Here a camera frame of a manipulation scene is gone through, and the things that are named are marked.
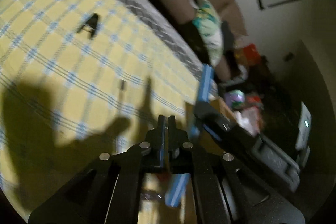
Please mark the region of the black binder clip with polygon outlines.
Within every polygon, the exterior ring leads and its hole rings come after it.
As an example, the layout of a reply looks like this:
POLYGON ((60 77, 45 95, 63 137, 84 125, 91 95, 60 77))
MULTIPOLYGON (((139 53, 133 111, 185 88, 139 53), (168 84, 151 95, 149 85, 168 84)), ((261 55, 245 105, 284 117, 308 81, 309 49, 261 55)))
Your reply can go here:
POLYGON ((94 36, 96 35, 96 32, 98 30, 98 23, 99 23, 100 15, 93 13, 88 19, 84 20, 77 29, 77 33, 87 31, 89 32, 89 39, 92 40, 94 36))

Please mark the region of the brown cardboard box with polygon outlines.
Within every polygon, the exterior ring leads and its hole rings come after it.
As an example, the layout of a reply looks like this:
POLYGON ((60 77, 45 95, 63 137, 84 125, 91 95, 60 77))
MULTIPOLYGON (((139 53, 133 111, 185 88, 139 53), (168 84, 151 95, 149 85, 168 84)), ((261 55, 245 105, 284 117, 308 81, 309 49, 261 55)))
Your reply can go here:
MULTIPOLYGON (((210 100, 210 105, 218 110, 221 114, 223 114, 226 118, 230 121, 236 123, 236 119, 234 117, 233 112, 231 109, 226 105, 224 100, 220 97, 210 100)), ((193 115, 193 108, 194 105, 191 103, 185 102, 185 114, 186 114, 186 126, 187 132, 189 134, 189 138, 191 138, 191 130, 194 125, 194 115, 193 115)), ((209 153, 214 155, 222 156, 225 151, 215 143, 215 139, 206 131, 203 130, 202 132, 196 130, 197 132, 197 141, 198 143, 209 153)))

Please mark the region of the purple round container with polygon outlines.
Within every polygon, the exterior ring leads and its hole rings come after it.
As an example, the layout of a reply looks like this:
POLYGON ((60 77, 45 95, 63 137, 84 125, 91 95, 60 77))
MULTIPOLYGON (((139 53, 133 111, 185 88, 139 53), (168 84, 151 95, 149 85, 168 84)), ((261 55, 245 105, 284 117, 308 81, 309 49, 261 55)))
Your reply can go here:
POLYGON ((224 101, 228 107, 234 109, 245 103, 245 95, 240 90, 232 90, 224 94, 224 101))

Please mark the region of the yellow checked cloth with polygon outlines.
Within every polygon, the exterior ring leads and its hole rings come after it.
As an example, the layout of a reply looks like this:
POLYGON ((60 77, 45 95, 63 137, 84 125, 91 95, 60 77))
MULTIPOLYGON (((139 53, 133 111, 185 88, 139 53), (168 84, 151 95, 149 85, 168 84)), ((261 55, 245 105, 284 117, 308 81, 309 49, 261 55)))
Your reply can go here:
POLYGON ((27 221, 159 115, 184 126, 199 81, 119 0, 1 0, 1 190, 27 221), (90 40, 76 31, 93 13, 90 40))

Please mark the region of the floral green white pillow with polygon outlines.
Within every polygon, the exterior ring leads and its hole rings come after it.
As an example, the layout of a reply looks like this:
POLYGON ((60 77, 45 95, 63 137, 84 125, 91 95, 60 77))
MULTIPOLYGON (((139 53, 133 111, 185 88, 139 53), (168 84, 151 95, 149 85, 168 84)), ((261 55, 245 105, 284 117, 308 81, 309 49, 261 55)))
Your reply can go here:
POLYGON ((211 66, 216 67, 224 51, 222 21, 209 0, 189 0, 189 3, 195 10, 192 22, 205 44, 211 66))

